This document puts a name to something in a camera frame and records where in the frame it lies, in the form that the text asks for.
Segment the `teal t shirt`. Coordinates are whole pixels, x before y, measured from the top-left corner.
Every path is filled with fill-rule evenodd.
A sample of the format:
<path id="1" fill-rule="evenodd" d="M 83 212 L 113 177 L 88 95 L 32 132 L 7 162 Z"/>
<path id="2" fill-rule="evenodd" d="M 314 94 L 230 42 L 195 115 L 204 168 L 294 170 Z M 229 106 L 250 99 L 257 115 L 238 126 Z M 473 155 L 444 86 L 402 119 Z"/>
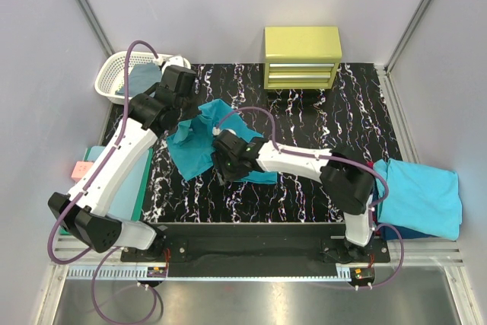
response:
<path id="1" fill-rule="evenodd" d="M 246 142 L 261 137 L 258 132 L 247 127 L 242 118 L 234 114 L 224 119 L 232 108 L 221 99 L 212 100 L 199 106 L 200 114 L 191 120 L 178 123 L 177 130 L 167 137 L 167 149 L 172 161 L 184 180 L 206 172 L 214 167 L 212 153 L 213 129 L 223 122 L 224 129 L 233 130 Z"/>

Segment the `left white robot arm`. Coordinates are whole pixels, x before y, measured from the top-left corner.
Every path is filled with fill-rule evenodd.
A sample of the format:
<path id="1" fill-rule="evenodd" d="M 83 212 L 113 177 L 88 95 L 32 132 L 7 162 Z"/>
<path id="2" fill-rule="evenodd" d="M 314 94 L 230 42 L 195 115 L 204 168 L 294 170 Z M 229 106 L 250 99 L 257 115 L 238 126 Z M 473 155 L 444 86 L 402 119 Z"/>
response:
<path id="1" fill-rule="evenodd" d="M 151 225 L 110 213 L 119 188 L 140 157 L 195 108 L 196 73 L 169 65 L 160 82 L 132 97 L 127 117 L 86 175 L 66 194 L 54 193 L 48 206 L 61 227 L 90 249 L 135 248 L 149 261 L 164 253 Z"/>

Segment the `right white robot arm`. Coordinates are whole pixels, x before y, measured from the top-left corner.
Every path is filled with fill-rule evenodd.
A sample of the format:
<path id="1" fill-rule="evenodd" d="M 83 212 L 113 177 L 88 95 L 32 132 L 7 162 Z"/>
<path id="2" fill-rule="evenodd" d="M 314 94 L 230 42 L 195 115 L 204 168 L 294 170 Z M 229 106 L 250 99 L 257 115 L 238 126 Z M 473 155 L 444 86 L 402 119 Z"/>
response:
<path id="1" fill-rule="evenodd" d="M 375 178 L 368 166 L 349 160 L 345 150 L 292 147 L 260 137 L 246 142 L 231 129 L 214 128 L 212 134 L 212 161 L 222 183 L 252 172 L 292 174 L 321 183 L 344 214 L 348 257 L 359 262 L 371 255 Z"/>

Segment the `folded grey-blue t shirt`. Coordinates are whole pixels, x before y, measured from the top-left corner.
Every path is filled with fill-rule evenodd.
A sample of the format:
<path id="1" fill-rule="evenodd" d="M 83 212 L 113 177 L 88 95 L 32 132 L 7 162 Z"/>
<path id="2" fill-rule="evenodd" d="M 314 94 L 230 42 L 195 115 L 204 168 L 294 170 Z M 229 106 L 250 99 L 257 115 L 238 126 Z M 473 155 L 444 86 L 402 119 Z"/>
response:
<path id="1" fill-rule="evenodd" d="M 129 73 L 129 96 L 148 90 L 161 80 L 161 69 L 152 62 L 134 65 Z"/>

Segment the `white plastic laundry basket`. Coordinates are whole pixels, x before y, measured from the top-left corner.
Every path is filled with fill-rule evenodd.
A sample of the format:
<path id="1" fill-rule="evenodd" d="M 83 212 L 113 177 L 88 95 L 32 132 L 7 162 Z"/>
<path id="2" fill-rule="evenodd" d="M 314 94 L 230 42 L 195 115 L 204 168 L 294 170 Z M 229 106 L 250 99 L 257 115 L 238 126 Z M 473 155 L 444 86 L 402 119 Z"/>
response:
<path id="1" fill-rule="evenodd" d="M 126 51 L 114 53 L 110 56 L 98 72 L 94 82 L 95 91 L 106 97 L 113 104 L 124 104 L 124 63 Z M 153 63 L 151 52 L 132 51 L 129 59 L 129 73 L 134 65 Z"/>

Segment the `pink cube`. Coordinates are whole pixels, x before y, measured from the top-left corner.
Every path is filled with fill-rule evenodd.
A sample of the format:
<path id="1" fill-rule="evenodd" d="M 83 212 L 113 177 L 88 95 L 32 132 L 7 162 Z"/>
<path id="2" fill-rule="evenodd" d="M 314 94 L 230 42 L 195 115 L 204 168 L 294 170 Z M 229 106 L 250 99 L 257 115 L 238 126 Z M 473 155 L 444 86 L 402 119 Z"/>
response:
<path id="1" fill-rule="evenodd" d="M 71 178 L 77 183 L 80 181 L 93 166 L 91 161 L 77 161 L 72 171 Z"/>

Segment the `yellow-green drawer cabinet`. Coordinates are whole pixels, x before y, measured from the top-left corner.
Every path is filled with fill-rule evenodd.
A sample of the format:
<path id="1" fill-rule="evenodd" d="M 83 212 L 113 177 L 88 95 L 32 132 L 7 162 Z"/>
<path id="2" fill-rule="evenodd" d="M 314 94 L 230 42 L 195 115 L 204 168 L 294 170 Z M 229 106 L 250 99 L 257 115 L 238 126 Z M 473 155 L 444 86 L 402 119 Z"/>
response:
<path id="1" fill-rule="evenodd" d="M 339 28 L 276 26 L 264 30 L 267 90 L 330 89 L 342 60 Z"/>

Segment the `dark blue t shirt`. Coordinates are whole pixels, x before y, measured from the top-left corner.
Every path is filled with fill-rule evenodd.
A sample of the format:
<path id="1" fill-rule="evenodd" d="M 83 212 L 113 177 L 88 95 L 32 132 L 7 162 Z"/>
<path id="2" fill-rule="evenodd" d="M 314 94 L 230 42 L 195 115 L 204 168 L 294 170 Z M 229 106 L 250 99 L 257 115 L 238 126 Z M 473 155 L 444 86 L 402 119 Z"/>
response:
<path id="1" fill-rule="evenodd" d="M 401 234 L 403 239 L 419 239 L 429 237 L 428 234 L 399 225 L 400 222 L 405 222 L 404 219 L 399 218 L 399 215 L 403 214 L 404 212 L 405 211 L 393 199 L 390 202 L 386 200 L 375 207 L 373 220 L 376 225 L 379 225 L 383 221 L 389 225 L 393 225 Z"/>

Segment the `light blue t shirt pile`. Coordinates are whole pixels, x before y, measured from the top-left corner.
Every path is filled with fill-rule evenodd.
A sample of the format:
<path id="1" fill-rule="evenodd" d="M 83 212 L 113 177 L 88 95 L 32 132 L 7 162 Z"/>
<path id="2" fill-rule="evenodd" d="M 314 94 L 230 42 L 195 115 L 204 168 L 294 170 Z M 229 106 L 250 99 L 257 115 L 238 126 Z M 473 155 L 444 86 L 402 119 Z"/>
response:
<path id="1" fill-rule="evenodd" d="M 377 219 L 435 237 L 460 236 L 462 202 L 457 173 L 424 164 L 390 159 L 374 163 L 378 197 Z"/>

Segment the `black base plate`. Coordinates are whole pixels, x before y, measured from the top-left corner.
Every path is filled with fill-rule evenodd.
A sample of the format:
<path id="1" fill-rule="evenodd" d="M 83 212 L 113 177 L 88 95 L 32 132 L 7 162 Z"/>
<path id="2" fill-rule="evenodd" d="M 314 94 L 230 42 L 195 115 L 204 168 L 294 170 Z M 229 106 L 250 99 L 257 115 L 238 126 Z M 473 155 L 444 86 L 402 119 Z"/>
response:
<path id="1" fill-rule="evenodd" d="M 166 263 L 170 279 L 327 280 L 338 266 L 390 262 L 386 242 L 345 242 L 343 223 L 166 223 L 145 252 L 122 251 L 126 263 Z"/>

